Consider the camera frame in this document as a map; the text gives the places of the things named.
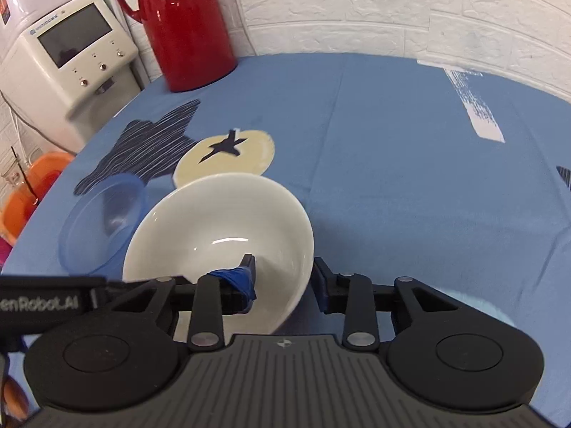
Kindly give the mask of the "person's left hand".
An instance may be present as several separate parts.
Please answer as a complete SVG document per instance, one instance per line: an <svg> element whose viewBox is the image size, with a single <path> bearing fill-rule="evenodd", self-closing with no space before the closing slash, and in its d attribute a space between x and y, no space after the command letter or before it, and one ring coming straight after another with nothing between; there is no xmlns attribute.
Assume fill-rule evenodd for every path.
<svg viewBox="0 0 571 428"><path fill-rule="evenodd" d="M29 401L22 387L8 376L2 388L5 427L19 427L29 415Z"/></svg>

